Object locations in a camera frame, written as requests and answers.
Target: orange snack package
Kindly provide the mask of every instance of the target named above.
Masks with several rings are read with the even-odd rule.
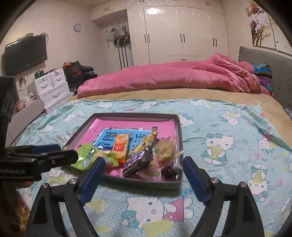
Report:
[[[124,164],[126,162],[126,155],[131,133],[115,134],[114,146],[112,151],[117,155],[117,161]]]

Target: hello kitty bedsheet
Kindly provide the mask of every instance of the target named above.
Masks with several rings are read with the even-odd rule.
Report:
[[[292,148],[265,119],[261,105],[253,107],[215,100],[123,100],[68,102],[34,121],[18,145],[57,143],[63,146],[96,112],[153,112],[177,114],[182,126],[184,156],[223,183],[247,182],[259,208],[266,237],[275,235],[292,204]],[[57,168],[22,189],[31,208],[44,182],[60,185],[77,177],[74,169]],[[70,236],[74,236],[65,205],[61,210]],[[190,236],[204,206],[187,179],[180,190],[146,190],[103,182],[86,213],[103,236]],[[220,236],[228,204],[223,206],[215,236]]]

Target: drawer handle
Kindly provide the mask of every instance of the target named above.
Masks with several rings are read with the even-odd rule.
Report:
[[[58,94],[54,94],[53,97],[57,98],[60,95],[60,92],[58,92]]]

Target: wall-mounted tv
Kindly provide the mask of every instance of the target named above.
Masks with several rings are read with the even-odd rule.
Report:
[[[14,76],[47,59],[44,34],[17,40],[5,46],[5,73],[7,76]]]

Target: clothes pile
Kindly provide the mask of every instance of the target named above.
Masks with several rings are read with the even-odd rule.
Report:
[[[98,77],[98,75],[94,72],[94,68],[83,66],[79,63],[79,61],[64,63],[63,70],[70,91],[74,92],[74,95],[77,94],[77,89],[85,81]]]

